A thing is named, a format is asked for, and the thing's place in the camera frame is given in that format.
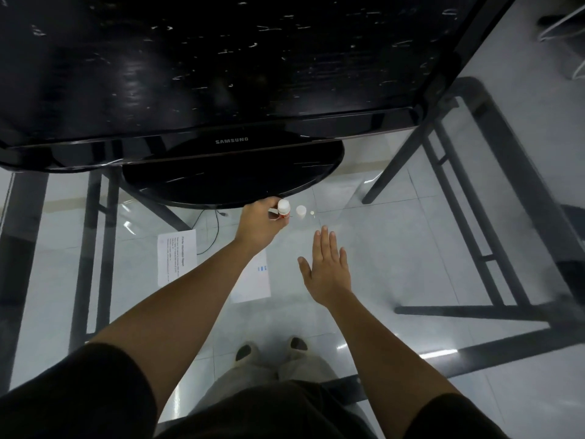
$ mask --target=black sleeve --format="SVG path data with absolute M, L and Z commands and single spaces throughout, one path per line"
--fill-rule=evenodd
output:
M 88 344 L 0 398 L 0 431 L 6 439 L 151 438 L 156 413 L 135 362 Z
M 503 439 L 504 432 L 460 394 L 443 394 L 431 400 L 414 418 L 404 439 Z

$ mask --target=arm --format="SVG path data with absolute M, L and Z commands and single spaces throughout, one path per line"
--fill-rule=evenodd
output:
M 351 292 L 347 254 L 327 227 L 313 239 L 312 268 L 299 258 L 305 286 L 339 326 L 376 419 L 388 439 L 402 438 L 432 399 L 459 392 L 382 325 Z
M 159 289 L 100 331 L 91 342 L 127 353 L 146 376 L 158 414 L 207 339 L 244 267 L 288 224 L 271 221 L 270 197 L 244 207 L 234 241 Z

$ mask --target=forearm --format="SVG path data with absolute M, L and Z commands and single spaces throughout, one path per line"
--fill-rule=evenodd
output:
M 328 305 L 356 364 L 362 385 L 388 439 L 402 438 L 433 398 L 458 391 L 343 290 Z
M 134 359 L 150 383 L 159 413 L 254 254 L 243 243 L 230 243 L 92 339 L 119 347 Z

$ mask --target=person's left hand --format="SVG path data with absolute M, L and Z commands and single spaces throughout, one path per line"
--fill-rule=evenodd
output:
M 244 206 L 234 241 L 253 250 L 254 255 L 266 248 L 274 236 L 289 224 L 288 217 L 276 218 L 277 214 L 268 212 L 270 208 L 276 208 L 278 200 L 278 197 L 268 197 Z

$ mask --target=tile floor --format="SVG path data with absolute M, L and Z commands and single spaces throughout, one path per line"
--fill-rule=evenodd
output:
M 585 205 L 583 133 L 580 119 L 582 82 L 567 82 L 550 60 L 553 44 L 534 43 L 536 19 L 554 10 L 558 0 L 518 0 L 488 37 L 465 74 L 480 77 L 494 95 L 527 152 L 559 200 Z M 487 61 L 502 61 L 494 66 Z M 531 107 L 519 99 L 536 99 Z M 558 111 L 570 109 L 570 113 Z M 463 116 L 447 120 L 462 160 L 470 168 L 494 226 L 533 302 L 545 302 L 566 290 L 551 272 L 550 259 L 534 238 L 514 197 L 489 158 L 481 151 L 476 130 Z M 416 352 L 462 348 L 546 327 L 516 321 L 402 316 L 401 305 L 488 304 L 483 284 L 422 150 L 418 151 L 373 205 L 361 199 L 409 132 L 347 140 L 346 158 L 325 181 L 291 197 L 292 207 L 315 211 L 289 227 L 268 247 L 272 296 L 253 302 L 227 302 L 208 341 L 165 406 L 161 420 L 188 413 L 214 380 L 229 369 L 239 345 L 256 341 L 268 363 L 282 360 L 284 341 L 297 334 L 321 354 L 339 376 L 356 372 L 349 350 L 328 312 L 314 303 L 303 287 L 296 257 L 310 258 L 315 229 L 327 224 L 348 250 L 353 287 L 360 300 L 385 326 Z M 8 190 L 10 173 L 0 171 L 0 194 Z M 102 184 L 105 193 L 107 181 Z M 69 343 L 70 317 L 83 231 L 86 174 L 51 175 L 39 241 L 34 257 L 25 315 L 20 332 L 12 387 L 59 361 Z M 472 217 L 459 194 L 464 212 Z M 217 240 L 201 263 L 235 234 L 240 210 L 227 216 L 173 209 L 198 229 L 204 250 Z M 474 220 L 472 230 L 487 251 Z M 156 236 L 174 231 L 142 205 L 121 194 L 113 272 L 111 317 L 116 318 L 157 290 Z M 96 262 L 101 257 L 98 230 Z M 99 275 L 94 272 L 88 331 L 95 327 Z M 497 278 L 506 303 L 507 286 Z M 585 347 L 509 363 L 452 379 L 484 413 L 516 438 L 580 436 L 585 425 Z M 382 433 L 367 401 L 360 403 L 379 437 Z

